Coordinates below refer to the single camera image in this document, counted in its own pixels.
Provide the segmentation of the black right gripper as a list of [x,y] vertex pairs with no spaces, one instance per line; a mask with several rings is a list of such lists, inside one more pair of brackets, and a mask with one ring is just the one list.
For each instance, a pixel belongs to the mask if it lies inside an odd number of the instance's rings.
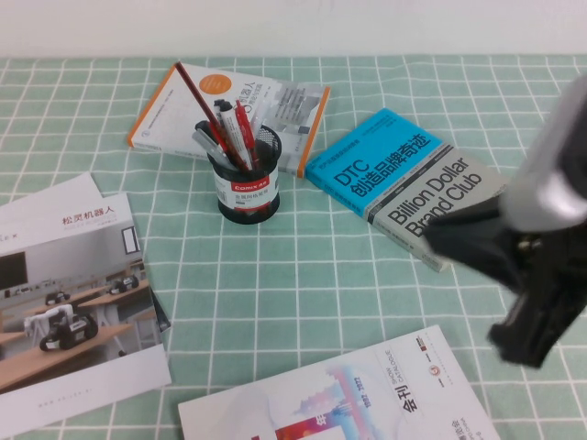
[[[422,236],[441,257],[495,281],[510,279],[510,230],[497,196],[430,220]],[[519,251],[522,289],[488,339],[503,361],[540,369],[586,307],[586,226],[528,236]]]

